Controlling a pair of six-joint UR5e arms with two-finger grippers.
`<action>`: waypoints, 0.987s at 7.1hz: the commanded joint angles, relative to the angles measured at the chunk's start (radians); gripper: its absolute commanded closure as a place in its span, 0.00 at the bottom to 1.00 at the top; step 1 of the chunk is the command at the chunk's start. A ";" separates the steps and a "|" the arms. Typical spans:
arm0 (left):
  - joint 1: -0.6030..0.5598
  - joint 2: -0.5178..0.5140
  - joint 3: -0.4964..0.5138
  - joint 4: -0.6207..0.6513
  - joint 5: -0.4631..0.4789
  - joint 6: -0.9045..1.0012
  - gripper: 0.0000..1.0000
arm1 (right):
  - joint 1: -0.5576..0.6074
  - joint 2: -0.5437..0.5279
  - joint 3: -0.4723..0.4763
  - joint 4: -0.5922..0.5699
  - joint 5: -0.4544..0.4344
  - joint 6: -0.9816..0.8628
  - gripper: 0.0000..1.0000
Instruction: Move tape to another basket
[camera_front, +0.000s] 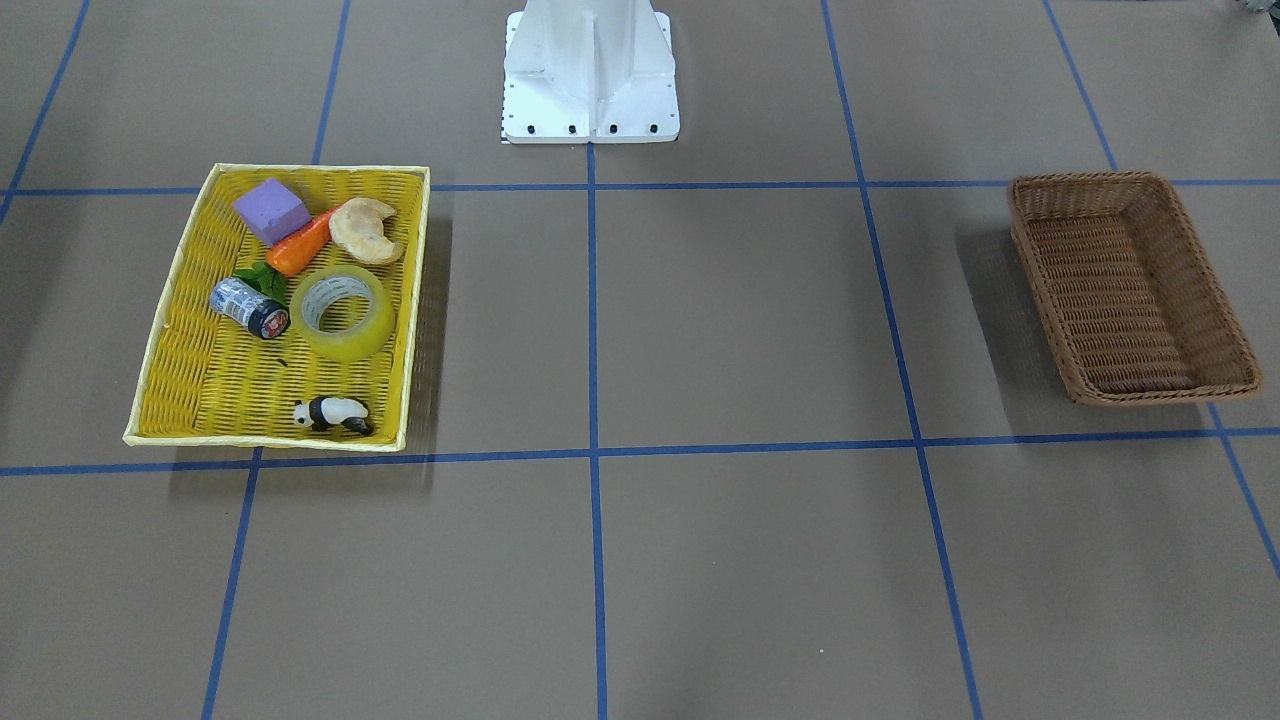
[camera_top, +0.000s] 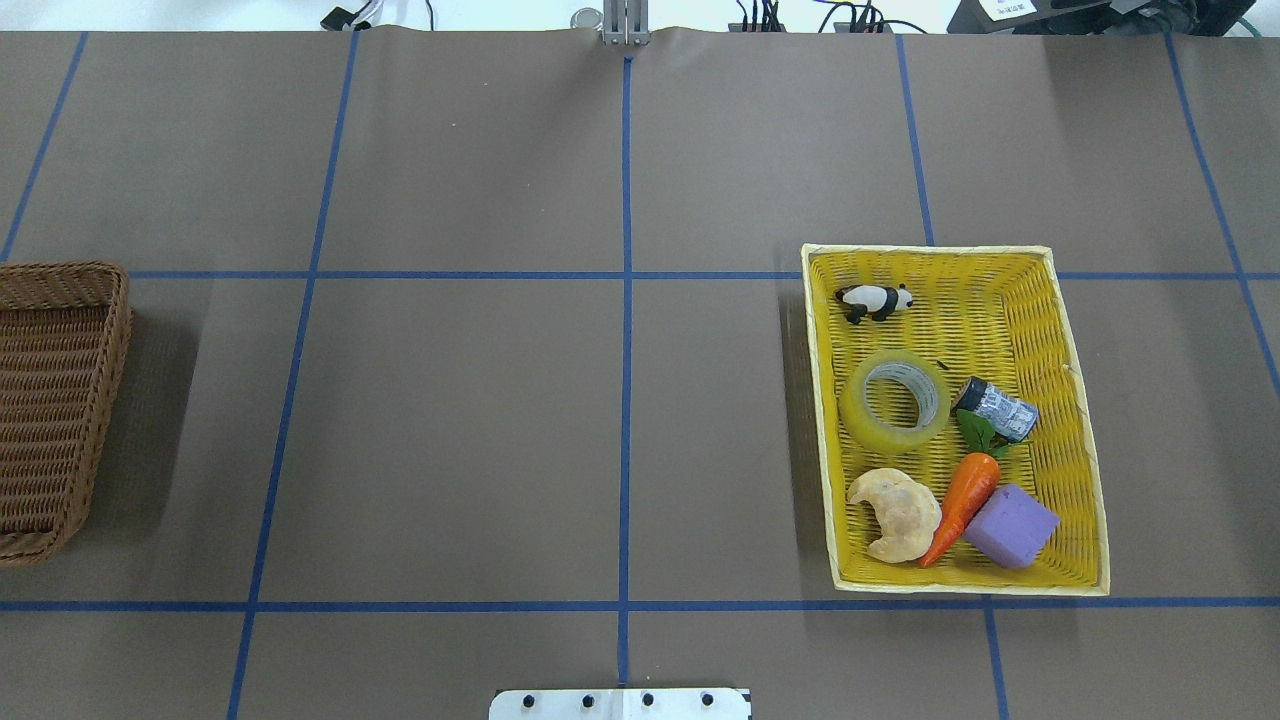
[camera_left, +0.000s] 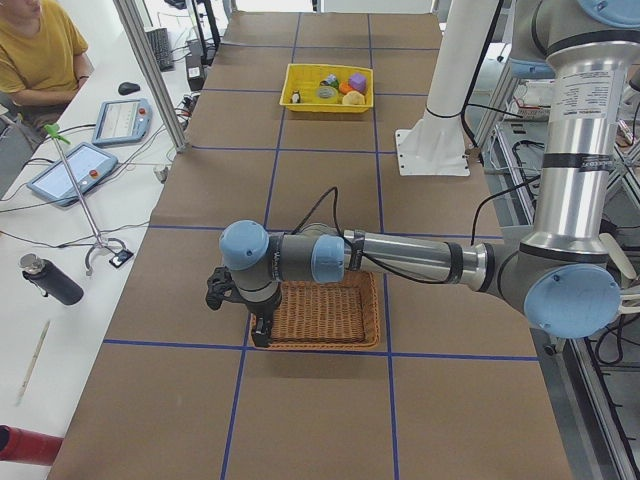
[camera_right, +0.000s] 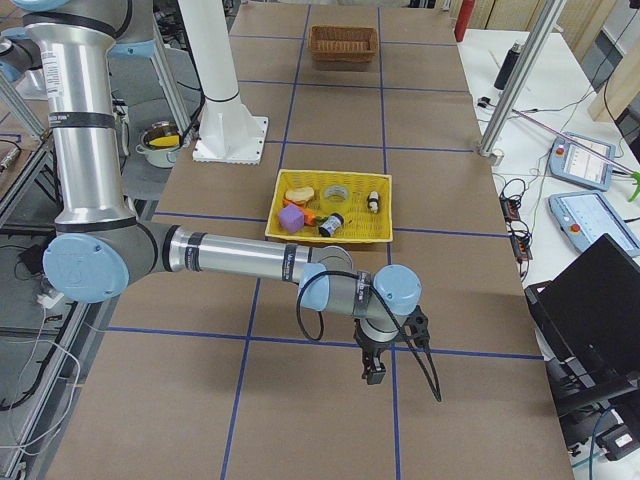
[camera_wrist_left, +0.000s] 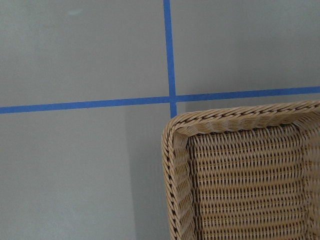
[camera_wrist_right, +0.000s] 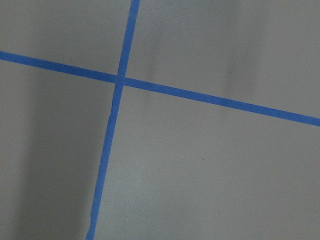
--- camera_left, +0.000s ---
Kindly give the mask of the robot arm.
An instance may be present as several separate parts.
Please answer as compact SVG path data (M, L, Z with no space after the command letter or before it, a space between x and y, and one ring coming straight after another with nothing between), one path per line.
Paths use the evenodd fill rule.
M220 237L223 263L208 279L208 306L243 304L256 320L254 343L266 347L284 284L311 293L349 271L382 271L422 284L464 284L563 339L611 323L625 293L607 271L599 229L623 84L639 56L639 5L521 1L514 33L513 58L544 62L555 74L534 224L517 247L405 240L307 220L270 234L243 220Z

